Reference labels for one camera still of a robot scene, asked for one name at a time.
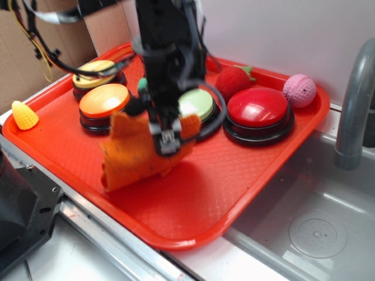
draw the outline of orange cloth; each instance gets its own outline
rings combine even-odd
[[[183,139],[200,131],[200,119],[191,115],[180,119]],[[148,120],[130,117],[125,113],[112,116],[110,140],[101,143],[104,154],[101,182],[106,191],[113,191],[156,174],[166,175],[178,162],[192,152],[195,140],[181,147],[172,157],[161,157],[155,152]]]

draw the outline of stainless steel sink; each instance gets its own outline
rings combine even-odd
[[[314,132],[225,237],[291,280],[375,279],[375,152],[353,171]]]

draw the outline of yellow toy corn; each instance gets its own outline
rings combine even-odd
[[[31,108],[20,101],[12,103],[13,117],[16,124],[21,130],[33,128],[39,121],[39,117]]]

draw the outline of faucet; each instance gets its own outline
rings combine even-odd
[[[360,49],[347,85],[335,146],[335,165],[354,170],[362,145],[375,146],[375,38]]]

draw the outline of light green button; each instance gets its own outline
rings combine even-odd
[[[181,116],[197,114],[201,121],[210,116],[214,107],[212,96],[202,89],[190,90],[184,93],[178,101]]]

